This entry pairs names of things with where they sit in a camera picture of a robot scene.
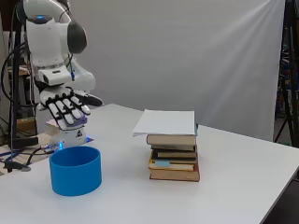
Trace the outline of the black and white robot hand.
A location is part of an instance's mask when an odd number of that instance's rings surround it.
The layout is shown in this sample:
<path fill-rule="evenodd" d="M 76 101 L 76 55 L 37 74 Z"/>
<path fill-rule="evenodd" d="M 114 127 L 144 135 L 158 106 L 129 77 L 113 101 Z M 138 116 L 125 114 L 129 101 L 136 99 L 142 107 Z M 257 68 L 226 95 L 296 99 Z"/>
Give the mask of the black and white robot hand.
<path fill-rule="evenodd" d="M 63 131 L 76 124 L 85 116 L 91 115 L 91 106 L 101 106 L 104 102 L 85 91 L 74 90 L 70 87 L 49 87 L 39 96 L 40 107 L 48 109 Z"/>

